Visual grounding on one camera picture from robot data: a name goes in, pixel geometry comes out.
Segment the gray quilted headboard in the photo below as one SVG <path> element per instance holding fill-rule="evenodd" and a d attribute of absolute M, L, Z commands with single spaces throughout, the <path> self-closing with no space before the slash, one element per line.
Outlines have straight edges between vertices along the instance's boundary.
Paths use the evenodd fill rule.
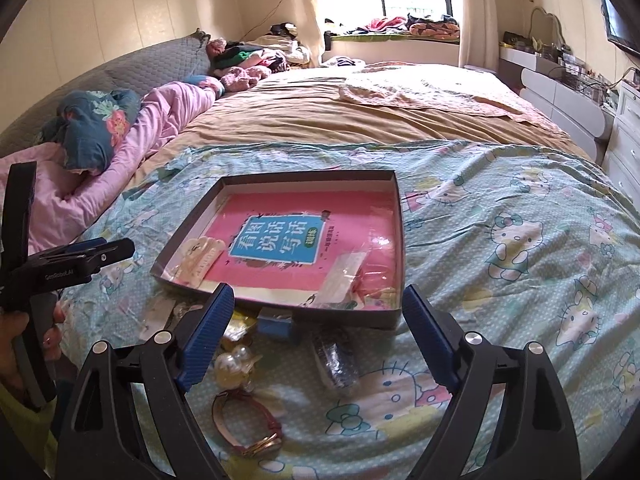
<path fill-rule="evenodd" d="M 156 86 L 189 75 L 206 74 L 208 39 L 208 34 L 197 30 L 190 36 L 112 59 L 76 77 L 34 104 L 0 134 L 0 157 L 33 146 L 42 125 L 55 116 L 60 99 L 72 90 L 110 92 L 129 88 L 142 97 Z"/>

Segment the open box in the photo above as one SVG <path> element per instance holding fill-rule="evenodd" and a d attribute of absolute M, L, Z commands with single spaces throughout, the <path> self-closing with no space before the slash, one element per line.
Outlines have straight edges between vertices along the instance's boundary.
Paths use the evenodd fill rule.
<path fill-rule="evenodd" d="M 154 262 L 152 275 L 201 292 L 220 282 L 257 313 L 391 329 L 400 316 L 404 241 L 393 171 L 221 178 Z"/>

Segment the television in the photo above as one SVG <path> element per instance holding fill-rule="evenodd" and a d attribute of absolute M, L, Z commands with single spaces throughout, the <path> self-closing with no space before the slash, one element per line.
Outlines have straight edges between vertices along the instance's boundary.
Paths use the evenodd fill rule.
<path fill-rule="evenodd" d="M 632 56 L 640 58 L 640 45 L 635 43 L 630 29 L 622 21 L 610 0 L 602 0 L 602 14 L 609 41 Z"/>

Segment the dresser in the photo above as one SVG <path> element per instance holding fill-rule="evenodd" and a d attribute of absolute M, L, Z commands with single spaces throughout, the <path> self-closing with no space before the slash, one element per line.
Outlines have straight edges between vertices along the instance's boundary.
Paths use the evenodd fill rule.
<path fill-rule="evenodd" d="M 524 88 L 520 97 L 568 133 L 592 162 L 602 164 L 615 112 L 528 68 L 522 70 L 521 78 Z"/>
<path fill-rule="evenodd" d="M 640 92 L 625 82 L 602 169 L 640 209 Z"/>

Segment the light blue bedsheet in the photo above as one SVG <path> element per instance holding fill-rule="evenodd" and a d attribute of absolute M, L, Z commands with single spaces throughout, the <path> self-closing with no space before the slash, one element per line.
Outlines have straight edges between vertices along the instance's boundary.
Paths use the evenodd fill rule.
<path fill-rule="evenodd" d="M 640 216 L 592 164 L 546 148 L 426 141 L 395 146 L 254 144 L 187 150 L 121 196 L 84 238 L 130 237 L 135 256 L 69 289 L 63 351 L 80 365 L 91 344 L 134 344 L 155 301 L 179 299 L 149 269 L 202 195 L 227 174 L 395 170 L 403 200 L 406 282 L 464 330 L 494 344 L 547 349 L 568 397 L 587 476 L 640 398 Z M 395 333 L 351 330 L 362 374 L 354 399 L 323 389 L 306 342 L 255 337 L 255 393 L 283 424 L 271 460 L 240 459 L 213 428 L 211 368 L 188 400 L 235 480 L 404 479 L 447 405 L 404 322 Z M 481 465 L 497 420 L 494 395 L 465 470 Z M 251 410 L 230 416 L 249 443 L 265 429 Z M 143 430 L 166 468 L 151 419 Z"/>

